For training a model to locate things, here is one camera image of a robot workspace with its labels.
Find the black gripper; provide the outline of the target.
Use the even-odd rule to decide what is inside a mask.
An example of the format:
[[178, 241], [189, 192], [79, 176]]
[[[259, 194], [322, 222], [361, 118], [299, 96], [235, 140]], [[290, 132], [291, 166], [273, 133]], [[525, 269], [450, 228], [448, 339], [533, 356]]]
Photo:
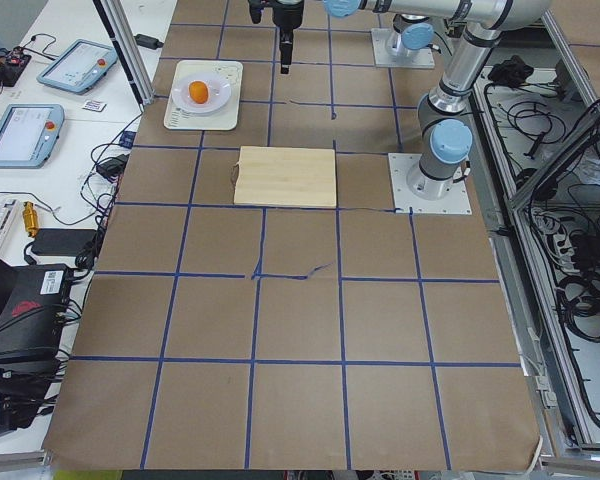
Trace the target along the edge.
[[304, 15], [303, 0], [273, 1], [273, 22], [280, 32], [280, 73], [287, 75], [293, 58], [294, 31], [302, 25]]

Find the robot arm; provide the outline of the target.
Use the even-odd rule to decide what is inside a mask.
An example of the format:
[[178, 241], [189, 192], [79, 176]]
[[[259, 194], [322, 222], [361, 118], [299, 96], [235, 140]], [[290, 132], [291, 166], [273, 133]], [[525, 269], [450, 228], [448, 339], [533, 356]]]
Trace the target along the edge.
[[433, 42], [435, 31], [428, 16], [396, 14], [392, 28], [388, 48], [393, 55], [420, 51], [429, 48]]
[[423, 153], [406, 175], [418, 197], [438, 200], [447, 195], [459, 164], [470, 152], [472, 132], [458, 116], [467, 106], [475, 81], [504, 31], [538, 20], [549, 1], [325, 1], [326, 12], [344, 18], [359, 10], [392, 12], [450, 20], [466, 26], [438, 85], [418, 106]]

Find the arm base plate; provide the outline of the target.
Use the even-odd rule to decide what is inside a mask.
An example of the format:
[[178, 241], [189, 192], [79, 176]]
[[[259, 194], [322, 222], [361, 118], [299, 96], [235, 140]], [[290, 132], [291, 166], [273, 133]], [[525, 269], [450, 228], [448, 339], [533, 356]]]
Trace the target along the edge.
[[371, 43], [376, 67], [432, 70], [435, 67], [430, 47], [433, 34], [422, 41], [404, 42], [403, 35], [393, 29], [373, 28]]
[[451, 178], [433, 180], [421, 171], [420, 158], [420, 154], [388, 155], [394, 210], [414, 215], [471, 215], [461, 165]]

